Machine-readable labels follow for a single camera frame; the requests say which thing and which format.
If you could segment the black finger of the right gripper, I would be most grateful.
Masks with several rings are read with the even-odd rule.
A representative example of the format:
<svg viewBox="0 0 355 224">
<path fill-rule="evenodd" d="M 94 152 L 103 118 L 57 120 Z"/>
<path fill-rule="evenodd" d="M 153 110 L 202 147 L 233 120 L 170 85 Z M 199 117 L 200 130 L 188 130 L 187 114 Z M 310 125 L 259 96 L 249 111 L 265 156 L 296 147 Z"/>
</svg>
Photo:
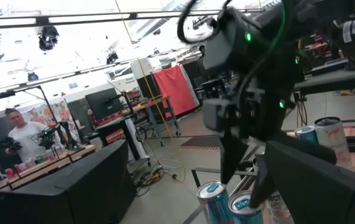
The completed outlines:
<svg viewBox="0 0 355 224">
<path fill-rule="evenodd" d="M 263 154 L 256 155 L 257 175 L 249 204 L 252 208 L 257 208 L 274 192 L 274 181 L 267 164 L 273 149 L 274 146 L 266 146 Z"/>
<path fill-rule="evenodd" d="M 220 138 L 220 141 L 222 144 L 220 147 L 221 183 L 227 184 L 234 175 L 249 146 L 240 138 L 234 137 L 230 131 L 226 131 L 223 137 Z"/>
</svg>

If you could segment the wooden background table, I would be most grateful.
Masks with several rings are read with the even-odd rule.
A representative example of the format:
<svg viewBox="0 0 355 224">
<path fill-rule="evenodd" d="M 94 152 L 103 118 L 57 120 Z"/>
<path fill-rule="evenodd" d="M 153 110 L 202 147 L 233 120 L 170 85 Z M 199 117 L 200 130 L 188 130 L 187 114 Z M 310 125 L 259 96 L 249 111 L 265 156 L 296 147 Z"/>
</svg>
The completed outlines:
<svg viewBox="0 0 355 224">
<path fill-rule="evenodd" d="M 87 145 L 79 151 L 66 150 L 61 154 L 57 154 L 53 159 L 46 159 L 43 162 L 20 172 L 15 171 L 14 174 L 11 175 L 11 178 L 6 174 L 0 174 L 0 190 L 12 191 L 22 187 L 36 178 L 49 174 L 58 168 L 71 165 L 95 151 L 96 147 L 94 145 Z"/>
</svg>

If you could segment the orange cloth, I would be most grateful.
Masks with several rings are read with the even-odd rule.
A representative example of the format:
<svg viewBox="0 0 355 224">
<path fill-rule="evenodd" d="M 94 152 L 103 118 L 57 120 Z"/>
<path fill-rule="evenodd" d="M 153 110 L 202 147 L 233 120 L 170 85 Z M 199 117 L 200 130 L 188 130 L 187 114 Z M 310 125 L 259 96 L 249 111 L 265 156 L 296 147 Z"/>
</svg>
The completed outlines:
<svg viewBox="0 0 355 224">
<path fill-rule="evenodd" d="M 185 115 L 199 106 L 191 81 L 181 65 L 153 73 L 160 93 L 169 96 L 175 116 Z"/>
</svg>

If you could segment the silver Celsius Arctic Vibe can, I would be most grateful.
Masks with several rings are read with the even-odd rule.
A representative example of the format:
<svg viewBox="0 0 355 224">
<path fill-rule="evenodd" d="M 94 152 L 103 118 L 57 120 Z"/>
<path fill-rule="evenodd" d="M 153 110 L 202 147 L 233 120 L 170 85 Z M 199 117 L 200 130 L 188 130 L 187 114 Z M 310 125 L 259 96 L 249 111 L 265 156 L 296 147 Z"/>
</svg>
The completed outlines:
<svg viewBox="0 0 355 224">
<path fill-rule="evenodd" d="M 294 224 L 292 215 L 279 191 L 268 196 L 265 207 L 269 211 L 271 224 Z"/>
</svg>

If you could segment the black mat orange-striped edge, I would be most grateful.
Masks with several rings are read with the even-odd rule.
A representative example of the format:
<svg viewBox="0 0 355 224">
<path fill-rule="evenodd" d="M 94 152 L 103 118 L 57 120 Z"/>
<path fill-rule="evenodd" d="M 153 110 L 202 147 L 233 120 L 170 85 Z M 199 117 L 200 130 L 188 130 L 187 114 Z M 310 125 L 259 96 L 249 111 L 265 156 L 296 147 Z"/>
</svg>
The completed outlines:
<svg viewBox="0 0 355 224">
<path fill-rule="evenodd" d="M 219 150 L 221 141 L 217 136 L 194 136 L 180 145 L 180 149 Z"/>
</svg>

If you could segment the black overhead frame beam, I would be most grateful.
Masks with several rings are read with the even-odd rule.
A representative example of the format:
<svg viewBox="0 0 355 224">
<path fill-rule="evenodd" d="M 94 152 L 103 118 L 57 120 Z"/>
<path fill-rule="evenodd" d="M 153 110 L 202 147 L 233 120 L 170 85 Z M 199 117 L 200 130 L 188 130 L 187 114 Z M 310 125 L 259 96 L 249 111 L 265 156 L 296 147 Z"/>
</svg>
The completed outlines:
<svg viewBox="0 0 355 224">
<path fill-rule="evenodd" d="M 8 16 L 0 17 L 0 29 L 174 18 L 179 17 L 180 14 L 180 11 L 145 11 L 100 14 L 63 14 L 46 16 Z"/>
</svg>

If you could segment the black shelf divider bar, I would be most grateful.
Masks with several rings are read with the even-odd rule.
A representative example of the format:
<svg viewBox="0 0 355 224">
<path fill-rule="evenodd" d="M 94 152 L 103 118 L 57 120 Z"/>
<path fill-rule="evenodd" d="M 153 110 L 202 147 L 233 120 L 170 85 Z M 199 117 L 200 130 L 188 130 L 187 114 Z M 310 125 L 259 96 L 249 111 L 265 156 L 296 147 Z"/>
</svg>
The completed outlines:
<svg viewBox="0 0 355 224">
<path fill-rule="evenodd" d="M 211 169 L 211 168 L 204 168 L 204 167 L 197 167 L 191 170 L 191 174 L 193 176 L 193 179 L 195 181 L 196 187 L 198 188 L 201 183 L 198 178 L 197 172 L 206 172 L 206 173 L 214 173 L 214 174 L 220 174 L 221 170 L 220 169 Z M 255 172 L 251 171 L 241 171 L 241 170 L 236 170 L 234 172 L 234 175 L 241 175 L 241 176 L 256 176 L 257 174 Z"/>
</svg>

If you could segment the person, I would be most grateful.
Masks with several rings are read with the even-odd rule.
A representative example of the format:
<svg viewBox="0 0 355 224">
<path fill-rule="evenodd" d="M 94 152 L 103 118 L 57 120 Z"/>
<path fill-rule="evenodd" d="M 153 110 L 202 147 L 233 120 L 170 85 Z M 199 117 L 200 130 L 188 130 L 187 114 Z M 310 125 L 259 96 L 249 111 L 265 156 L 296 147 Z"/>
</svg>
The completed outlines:
<svg viewBox="0 0 355 224">
<path fill-rule="evenodd" d="M 20 111 L 14 108 L 6 109 L 5 115 L 14 125 L 8 136 L 22 146 L 17 152 L 22 162 L 35 159 L 36 156 L 46 152 L 46 148 L 39 145 L 37 138 L 39 133 L 47 129 L 46 125 L 35 121 L 26 121 Z"/>
</svg>

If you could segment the black monitor on desk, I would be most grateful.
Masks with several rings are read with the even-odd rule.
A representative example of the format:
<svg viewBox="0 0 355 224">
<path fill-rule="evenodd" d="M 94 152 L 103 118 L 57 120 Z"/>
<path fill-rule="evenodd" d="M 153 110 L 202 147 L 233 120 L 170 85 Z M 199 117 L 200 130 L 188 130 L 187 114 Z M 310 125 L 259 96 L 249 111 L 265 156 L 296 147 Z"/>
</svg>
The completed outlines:
<svg viewBox="0 0 355 224">
<path fill-rule="evenodd" d="M 85 98 L 97 120 L 104 119 L 123 109 L 123 105 L 114 88 L 90 93 Z"/>
</svg>

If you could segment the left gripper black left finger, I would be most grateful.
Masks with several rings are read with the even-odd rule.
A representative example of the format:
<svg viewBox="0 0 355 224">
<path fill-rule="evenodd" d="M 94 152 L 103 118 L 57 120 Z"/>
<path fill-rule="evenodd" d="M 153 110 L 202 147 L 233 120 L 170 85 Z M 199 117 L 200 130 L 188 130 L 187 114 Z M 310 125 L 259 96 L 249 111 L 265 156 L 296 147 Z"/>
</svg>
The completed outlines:
<svg viewBox="0 0 355 224">
<path fill-rule="evenodd" d="M 12 192 L 0 191 L 0 224 L 113 224 L 136 188 L 128 143 L 111 145 Z"/>
</svg>

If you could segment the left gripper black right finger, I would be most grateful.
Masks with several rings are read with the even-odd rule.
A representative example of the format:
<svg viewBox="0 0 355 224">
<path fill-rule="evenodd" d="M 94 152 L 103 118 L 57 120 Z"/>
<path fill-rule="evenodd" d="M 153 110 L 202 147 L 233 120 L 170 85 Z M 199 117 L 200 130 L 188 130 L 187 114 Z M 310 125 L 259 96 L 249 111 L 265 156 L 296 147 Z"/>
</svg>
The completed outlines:
<svg viewBox="0 0 355 224">
<path fill-rule="evenodd" d="M 275 141 L 265 163 L 295 224 L 355 224 L 355 172 Z"/>
</svg>

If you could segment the grey desk panel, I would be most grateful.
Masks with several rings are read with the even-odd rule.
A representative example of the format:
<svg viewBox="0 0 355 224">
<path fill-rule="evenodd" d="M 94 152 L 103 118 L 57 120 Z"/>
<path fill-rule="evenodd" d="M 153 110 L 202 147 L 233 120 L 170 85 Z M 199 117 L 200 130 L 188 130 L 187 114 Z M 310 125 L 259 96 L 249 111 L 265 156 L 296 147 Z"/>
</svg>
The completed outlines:
<svg viewBox="0 0 355 224">
<path fill-rule="evenodd" d="M 355 68 L 348 70 L 349 60 L 335 60 L 315 67 L 304 81 L 295 84 L 294 92 L 302 95 L 355 89 Z"/>
</svg>

